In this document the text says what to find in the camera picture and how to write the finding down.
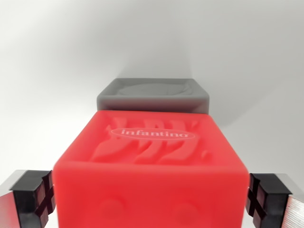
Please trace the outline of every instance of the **red block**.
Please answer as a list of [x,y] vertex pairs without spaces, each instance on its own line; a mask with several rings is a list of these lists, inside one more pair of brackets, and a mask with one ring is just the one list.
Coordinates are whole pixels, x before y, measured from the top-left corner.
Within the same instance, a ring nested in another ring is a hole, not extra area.
[[60,228],[240,228],[248,172],[209,115],[98,111],[54,167]]

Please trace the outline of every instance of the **oval logo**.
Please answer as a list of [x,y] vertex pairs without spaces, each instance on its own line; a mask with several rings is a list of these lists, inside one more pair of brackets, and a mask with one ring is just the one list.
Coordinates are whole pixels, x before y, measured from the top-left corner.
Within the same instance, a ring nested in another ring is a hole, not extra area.
[[118,128],[112,130],[111,133],[135,139],[177,140],[195,137],[193,133],[160,128]]

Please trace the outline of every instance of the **gray block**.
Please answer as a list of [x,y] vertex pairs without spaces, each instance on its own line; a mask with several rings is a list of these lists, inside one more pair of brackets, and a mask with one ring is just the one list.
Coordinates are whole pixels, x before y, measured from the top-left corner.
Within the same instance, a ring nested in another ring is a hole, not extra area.
[[209,95],[194,79],[117,78],[97,97],[98,110],[209,112]]

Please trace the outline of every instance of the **white background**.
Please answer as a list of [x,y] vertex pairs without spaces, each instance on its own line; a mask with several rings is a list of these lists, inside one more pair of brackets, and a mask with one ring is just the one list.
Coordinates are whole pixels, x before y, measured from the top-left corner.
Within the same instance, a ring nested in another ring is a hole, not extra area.
[[115,77],[193,77],[248,170],[304,189],[303,29],[302,0],[0,0],[0,182],[52,169]]

